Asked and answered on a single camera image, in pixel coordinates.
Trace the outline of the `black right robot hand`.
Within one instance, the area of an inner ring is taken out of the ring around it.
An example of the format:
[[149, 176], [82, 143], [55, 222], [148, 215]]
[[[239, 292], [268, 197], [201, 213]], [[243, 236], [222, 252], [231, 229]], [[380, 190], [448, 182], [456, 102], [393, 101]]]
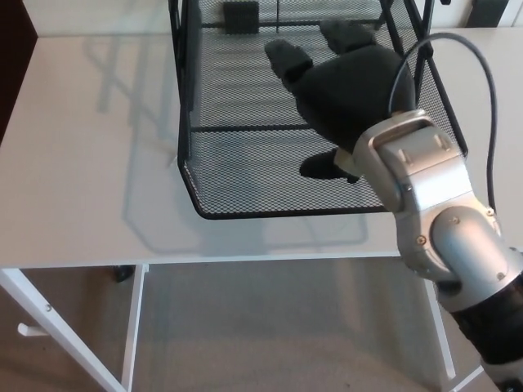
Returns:
[[306, 158], [305, 178], [351, 184], [361, 178], [352, 152], [369, 128], [396, 113], [416, 109], [413, 77], [408, 69], [396, 76], [402, 58], [378, 44], [374, 34], [348, 20], [324, 20], [320, 32], [335, 56], [318, 65], [299, 46], [276, 39], [265, 53], [275, 76], [296, 102], [297, 111], [330, 151]]

